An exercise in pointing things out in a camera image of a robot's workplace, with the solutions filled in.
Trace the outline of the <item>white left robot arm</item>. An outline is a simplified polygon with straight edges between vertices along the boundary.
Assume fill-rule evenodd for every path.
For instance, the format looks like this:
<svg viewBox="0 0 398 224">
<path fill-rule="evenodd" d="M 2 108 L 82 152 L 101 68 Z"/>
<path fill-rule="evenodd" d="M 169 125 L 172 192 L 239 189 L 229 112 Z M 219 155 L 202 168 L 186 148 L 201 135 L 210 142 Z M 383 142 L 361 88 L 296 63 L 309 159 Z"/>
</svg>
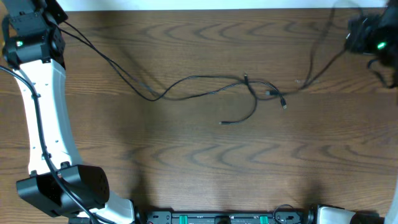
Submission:
<svg viewBox="0 0 398 224">
<path fill-rule="evenodd" d="M 109 189 L 104 170 L 83 162 L 65 100 L 67 15 L 56 1 L 8 0 L 2 20 L 3 71 L 21 90 L 30 141 L 29 177 L 20 198 L 50 217 L 72 223 L 134 223 L 134 206 Z"/>
</svg>

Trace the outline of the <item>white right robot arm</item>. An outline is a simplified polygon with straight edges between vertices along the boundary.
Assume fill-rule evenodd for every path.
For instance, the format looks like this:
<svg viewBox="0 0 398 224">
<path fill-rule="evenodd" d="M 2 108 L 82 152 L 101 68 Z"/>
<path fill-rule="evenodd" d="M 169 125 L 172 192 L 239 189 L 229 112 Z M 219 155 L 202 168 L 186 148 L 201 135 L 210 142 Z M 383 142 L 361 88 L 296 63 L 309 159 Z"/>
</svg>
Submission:
<svg viewBox="0 0 398 224">
<path fill-rule="evenodd" d="M 373 55 L 367 64 L 371 71 L 387 89 L 397 88 L 397 1 L 389 1 L 383 13 L 360 15 L 349 21 L 349 34 L 343 52 Z M 383 75 L 372 69 L 374 62 L 393 69 L 392 83 L 386 82 Z M 391 206 L 385 217 L 369 213 L 354 212 L 331 205 L 318 204 L 309 208 L 304 223 L 315 224 L 397 224 L 397 190 L 394 191 Z"/>
</svg>

